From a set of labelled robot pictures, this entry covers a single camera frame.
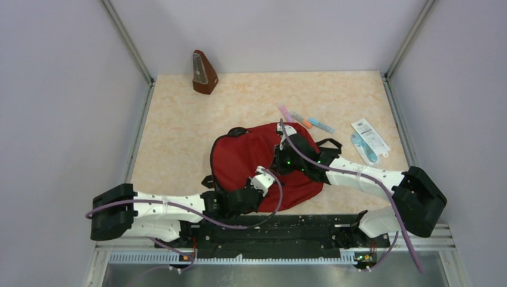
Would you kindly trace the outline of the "orange highlighter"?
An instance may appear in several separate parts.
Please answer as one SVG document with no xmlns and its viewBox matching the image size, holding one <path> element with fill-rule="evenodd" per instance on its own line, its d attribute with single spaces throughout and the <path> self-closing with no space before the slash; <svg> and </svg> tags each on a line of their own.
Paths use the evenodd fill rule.
<svg viewBox="0 0 507 287">
<path fill-rule="evenodd" d="M 306 120 L 304 117 L 302 117 L 300 114 L 297 114 L 296 112 L 290 112 L 290 115 L 292 118 L 300 123 L 302 126 L 304 126 L 307 129 L 311 129 L 313 127 L 312 123 L 310 123 L 308 120 Z"/>
</svg>

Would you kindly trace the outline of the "red backpack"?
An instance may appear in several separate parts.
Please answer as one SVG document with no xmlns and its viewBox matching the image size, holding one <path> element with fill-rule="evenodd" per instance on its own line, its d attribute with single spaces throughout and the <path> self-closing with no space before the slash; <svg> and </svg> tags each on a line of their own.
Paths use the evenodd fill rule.
<svg viewBox="0 0 507 287">
<path fill-rule="evenodd" d="M 271 188 L 259 206 L 259 212 L 287 210 L 318 195 L 327 179 L 325 176 L 306 176 L 303 172 L 279 175 L 273 170 L 274 146 L 282 137 L 277 124 L 231 129 L 219 137 L 210 152 L 211 174 L 202 185 L 228 193 L 243 188 L 249 178 L 262 166 L 280 181 Z"/>
</svg>

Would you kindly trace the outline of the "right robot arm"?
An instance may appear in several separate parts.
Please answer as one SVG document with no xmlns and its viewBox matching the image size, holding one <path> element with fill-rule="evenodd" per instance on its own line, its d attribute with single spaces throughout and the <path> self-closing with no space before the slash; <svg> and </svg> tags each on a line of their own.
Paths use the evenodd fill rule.
<svg viewBox="0 0 507 287">
<path fill-rule="evenodd" d="M 281 135 L 275 155 L 280 173 L 302 172 L 312 182 L 354 188 L 390 203 L 390 207 L 361 215 L 358 225 L 350 230 L 351 240 L 358 246 L 396 231 L 428 238 L 447 205 L 436 183 L 417 166 L 407 171 L 364 166 L 330 149 L 318 152 L 299 133 Z"/>
</svg>

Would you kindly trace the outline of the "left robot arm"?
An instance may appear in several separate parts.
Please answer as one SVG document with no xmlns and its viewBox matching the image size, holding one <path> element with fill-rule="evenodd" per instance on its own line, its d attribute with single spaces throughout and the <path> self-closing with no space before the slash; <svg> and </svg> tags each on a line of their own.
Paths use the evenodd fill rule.
<svg viewBox="0 0 507 287">
<path fill-rule="evenodd" d="M 184 247 L 191 230 L 184 224 L 207 221 L 227 229 L 242 230 L 230 221 L 258 210 L 272 181 L 247 180 L 235 191 L 206 191 L 190 196 L 162 196 L 135 191 L 133 184 L 120 184 L 92 201 L 86 214 L 91 221 L 90 238 L 108 241 L 120 237 L 153 237 Z"/>
</svg>

